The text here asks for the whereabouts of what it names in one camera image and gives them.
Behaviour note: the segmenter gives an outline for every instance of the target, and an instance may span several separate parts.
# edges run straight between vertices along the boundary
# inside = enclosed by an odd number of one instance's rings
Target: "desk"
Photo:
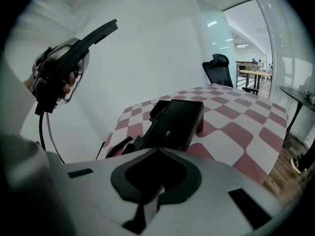
[[[273,168],[285,137],[285,109],[252,93],[207,85],[149,100],[124,110],[98,159],[128,136],[143,136],[151,126],[150,111],[159,100],[204,103],[204,129],[196,133],[187,153],[214,159],[238,169],[261,184]],[[114,156],[121,155],[123,149]]]
[[[270,73],[260,72],[260,71],[240,70],[240,73],[246,73],[246,85],[245,85],[245,87],[248,86],[249,74],[255,75],[254,89],[259,89],[259,82],[260,82],[260,77],[261,76],[265,76],[267,78],[271,78],[271,74]]]
[[[309,108],[313,112],[315,112],[315,107],[313,104],[308,102],[307,99],[304,97],[304,94],[299,92],[298,90],[295,90],[293,88],[288,88],[285,86],[280,86],[280,89],[281,89],[281,91],[285,92],[287,95],[289,95],[290,97],[292,97],[293,99],[295,99],[297,101],[296,111],[295,111],[294,117],[293,117],[289,127],[286,129],[284,143],[283,143],[284,148],[290,148],[291,144],[290,144],[289,140],[287,140],[287,136],[288,136],[288,134],[291,130],[291,127],[292,127],[297,115],[299,114],[302,106],[304,105],[305,107]]]
[[[237,62],[236,65],[237,65],[238,67],[240,67],[240,66],[248,66],[249,69],[251,69],[252,67],[254,67],[255,71],[256,71],[256,68],[259,68],[258,65],[254,65],[254,64],[251,64],[251,63],[239,63],[239,62]]]

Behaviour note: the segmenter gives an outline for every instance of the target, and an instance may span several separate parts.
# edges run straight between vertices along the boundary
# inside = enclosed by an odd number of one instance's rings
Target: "cable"
[[[120,143],[111,148],[111,150],[107,153],[105,158],[112,157],[119,149],[121,149],[125,144],[129,143],[132,140],[133,138],[131,136],[128,136],[126,139],[122,140]]]
[[[46,150],[44,137],[43,137],[43,117],[44,117],[44,112],[41,112],[39,116],[39,138],[40,138],[40,143],[41,143],[42,148]]]
[[[59,152],[58,152],[58,150],[57,150],[57,148],[56,148],[56,145],[55,145],[55,143],[54,143],[53,135],[52,135],[51,129],[50,129],[50,123],[49,123],[48,113],[46,113],[46,120],[47,120],[47,127],[48,127],[48,132],[49,132],[50,140],[51,140],[51,142],[53,143],[53,145],[54,145],[54,147],[55,147],[55,150],[56,150],[58,156],[60,157],[61,162],[64,164],[64,161],[63,161],[62,157],[60,156],[60,154],[59,154]]]
[[[105,142],[102,143],[102,146],[100,147],[100,149],[99,149],[99,151],[98,151],[98,154],[97,154],[97,156],[96,156],[96,160],[98,159],[98,156],[99,156],[99,154],[100,154],[102,148],[104,147]]]

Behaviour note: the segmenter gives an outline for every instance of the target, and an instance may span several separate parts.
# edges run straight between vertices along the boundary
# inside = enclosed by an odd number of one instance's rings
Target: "black office chair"
[[[202,67],[207,74],[211,83],[233,87],[230,71],[228,69],[229,61],[225,55],[213,54],[213,60],[210,62],[203,62]],[[258,94],[258,90],[254,88],[242,88],[246,92]]]

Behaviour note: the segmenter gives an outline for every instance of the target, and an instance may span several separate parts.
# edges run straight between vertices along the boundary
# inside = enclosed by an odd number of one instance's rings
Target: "table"
[[[239,66],[248,66],[249,69],[251,67],[254,67],[254,70],[256,71],[256,68],[259,68],[258,65],[254,65],[254,64],[251,64],[251,63],[236,63],[236,65],[239,67]]]
[[[267,78],[271,78],[271,74],[270,73],[260,72],[260,71],[240,70],[240,73],[246,73],[246,84],[245,84],[245,87],[248,86],[249,74],[255,75],[254,89],[259,89],[259,82],[260,82],[260,77],[261,76],[265,76]]]
[[[284,108],[245,91],[211,84],[149,100],[124,110],[98,159],[128,136],[143,136],[151,126],[150,111],[159,100],[204,103],[204,128],[196,133],[187,153],[214,159],[238,169],[261,184],[273,168],[286,131]],[[114,156],[121,155],[123,149]]]
[[[290,97],[292,97],[293,99],[295,99],[297,101],[296,111],[295,111],[294,117],[293,117],[290,125],[286,129],[284,143],[283,143],[283,148],[290,148],[291,144],[290,144],[289,140],[287,139],[287,136],[288,136],[288,134],[291,130],[291,127],[292,127],[297,115],[299,114],[302,106],[304,105],[305,107],[309,108],[313,112],[315,112],[315,107],[313,104],[308,102],[307,99],[304,97],[304,94],[299,92],[298,90],[295,90],[295,89],[289,88],[289,87],[285,87],[285,86],[280,86],[280,89],[281,89],[281,91],[285,92],[287,95],[289,95]]]

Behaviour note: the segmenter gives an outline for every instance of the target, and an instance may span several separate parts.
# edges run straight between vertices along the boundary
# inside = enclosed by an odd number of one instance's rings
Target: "person's leg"
[[[291,158],[292,167],[298,172],[301,173],[304,170],[307,170],[315,162],[315,141],[313,141],[312,146],[309,151],[306,152],[300,159]]]

